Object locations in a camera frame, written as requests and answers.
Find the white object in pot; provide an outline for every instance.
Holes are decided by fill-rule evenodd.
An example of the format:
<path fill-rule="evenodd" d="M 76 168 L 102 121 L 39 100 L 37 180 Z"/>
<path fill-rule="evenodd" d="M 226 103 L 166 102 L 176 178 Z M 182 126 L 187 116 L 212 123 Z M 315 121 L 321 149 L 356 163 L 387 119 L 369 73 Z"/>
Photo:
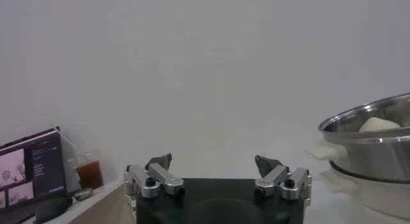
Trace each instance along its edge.
<path fill-rule="evenodd" d="M 399 127 L 400 125 L 396 124 L 395 122 L 371 117 L 360 127 L 359 132 L 379 131 L 386 129 L 395 129 Z"/>
<path fill-rule="evenodd" d="M 348 193 L 353 201 L 373 210 L 410 219 L 410 184 L 359 179 L 333 169 L 321 175 L 324 184 L 333 193 Z"/>

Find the metal bracket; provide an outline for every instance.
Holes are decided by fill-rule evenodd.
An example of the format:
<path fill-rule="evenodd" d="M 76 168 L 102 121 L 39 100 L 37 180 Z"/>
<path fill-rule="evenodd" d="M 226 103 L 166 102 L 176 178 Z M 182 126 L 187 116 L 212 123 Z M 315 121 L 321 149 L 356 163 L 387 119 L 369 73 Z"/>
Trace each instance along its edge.
<path fill-rule="evenodd" d="M 128 165 L 124 172 L 125 192 L 135 193 L 138 186 L 144 198 L 155 198 L 160 193 L 160 183 L 149 177 L 139 165 Z"/>
<path fill-rule="evenodd" d="M 164 185 L 164 190 L 167 194 L 179 196 L 185 193 L 184 180 L 173 176 L 158 163 L 149 165 L 148 174 Z"/>
<path fill-rule="evenodd" d="M 265 177 L 255 180 L 255 195 L 268 197 L 274 194 L 275 187 L 289 177 L 289 168 L 283 165 L 276 166 Z"/>
<path fill-rule="evenodd" d="M 304 199 L 305 206 L 310 205 L 312 175 L 305 168 L 297 168 L 289 179 L 281 183 L 281 195 L 285 200 Z"/>

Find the white wall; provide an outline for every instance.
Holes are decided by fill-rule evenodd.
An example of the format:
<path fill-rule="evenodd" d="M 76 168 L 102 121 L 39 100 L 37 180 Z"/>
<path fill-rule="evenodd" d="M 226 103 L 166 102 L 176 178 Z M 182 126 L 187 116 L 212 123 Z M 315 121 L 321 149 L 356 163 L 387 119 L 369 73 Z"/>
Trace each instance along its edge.
<path fill-rule="evenodd" d="M 187 177 L 255 177 L 256 154 L 317 173 L 321 120 L 409 88 L 407 0 L 0 6 L 1 140 L 59 124 L 108 180 L 167 152 Z"/>

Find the black screw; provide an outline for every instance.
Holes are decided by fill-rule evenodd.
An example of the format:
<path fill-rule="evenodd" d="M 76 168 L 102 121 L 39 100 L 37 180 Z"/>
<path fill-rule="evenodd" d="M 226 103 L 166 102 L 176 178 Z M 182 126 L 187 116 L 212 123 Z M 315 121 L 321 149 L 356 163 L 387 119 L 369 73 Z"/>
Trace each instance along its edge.
<path fill-rule="evenodd" d="M 265 191 L 261 188 L 256 188 L 254 191 L 255 197 L 256 198 L 263 198 L 265 197 Z"/>
<path fill-rule="evenodd" d="M 295 181 L 292 179 L 288 179 L 284 182 L 284 186 L 286 188 L 293 188 L 295 186 Z"/>
<path fill-rule="evenodd" d="M 182 188 L 177 188 L 177 189 L 176 189 L 176 194 L 175 194 L 175 196 L 181 197 L 181 196 L 183 196 L 184 194 L 185 194 L 185 188 L 184 188 L 184 187 L 182 187 Z"/>
<path fill-rule="evenodd" d="M 155 179 L 148 177 L 147 180 L 145 180 L 145 185 L 148 187 L 155 186 Z"/>

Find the stainless steel pot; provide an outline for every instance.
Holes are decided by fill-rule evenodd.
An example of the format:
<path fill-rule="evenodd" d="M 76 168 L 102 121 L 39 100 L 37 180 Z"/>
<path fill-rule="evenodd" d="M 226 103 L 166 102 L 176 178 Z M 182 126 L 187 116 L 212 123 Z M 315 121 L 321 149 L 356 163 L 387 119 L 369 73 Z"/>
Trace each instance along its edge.
<path fill-rule="evenodd" d="M 359 132 L 371 117 L 391 120 L 399 129 Z M 347 153 L 330 160 L 344 174 L 379 182 L 410 184 L 410 93 L 358 106 L 319 125 L 324 140 Z"/>

